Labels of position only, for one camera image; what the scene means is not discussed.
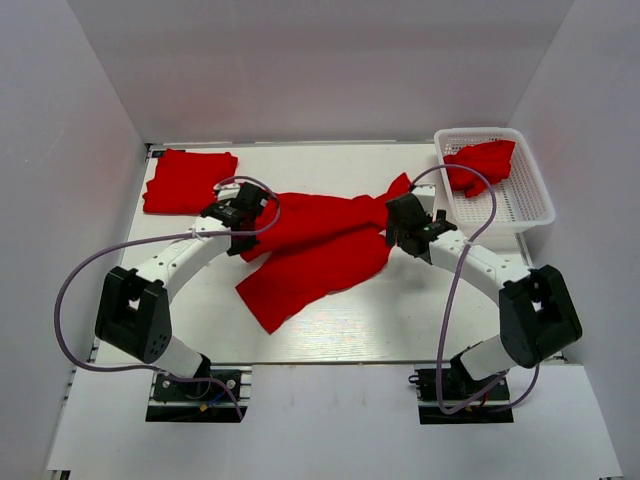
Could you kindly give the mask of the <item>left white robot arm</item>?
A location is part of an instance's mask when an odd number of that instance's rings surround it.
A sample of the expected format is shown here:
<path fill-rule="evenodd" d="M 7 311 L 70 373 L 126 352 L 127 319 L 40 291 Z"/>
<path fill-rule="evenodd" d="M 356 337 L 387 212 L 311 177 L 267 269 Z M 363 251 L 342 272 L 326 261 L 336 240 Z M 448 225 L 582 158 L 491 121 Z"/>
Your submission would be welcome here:
<path fill-rule="evenodd" d="M 172 331 L 170 305 L 177 293 L 210 261 L 253 249 L 262 232 L 258 217 L 275 199 L 268 189 L 245 181 L 218 189 L 194 224 L 161 252 L 137 266 L 106 275 L 95 324 L 96 336 L 143 365 L 177 377 L 188 398 L 211 387 L 211 362 Z"/>

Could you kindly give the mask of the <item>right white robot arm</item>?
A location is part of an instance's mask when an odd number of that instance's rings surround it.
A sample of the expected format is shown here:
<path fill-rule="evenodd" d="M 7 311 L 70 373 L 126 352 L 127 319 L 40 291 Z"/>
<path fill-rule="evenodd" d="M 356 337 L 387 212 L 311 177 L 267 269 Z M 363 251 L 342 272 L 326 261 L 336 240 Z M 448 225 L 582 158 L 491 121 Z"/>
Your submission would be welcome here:
<path fill-rule="evenodd" d="M 414 258 L 449 271 L 498 307 L 499 333 L 460 352 L 441 373 L 441 387 L 451 386 L 472 399 L 515 366 L 534 368 L 577 342 L 583 335 L 561 272 L 512 264 L 469 241 L 439 210 L 425 212 L 419 197 L 404 194 L 386 202 L 386 240 Z"/>

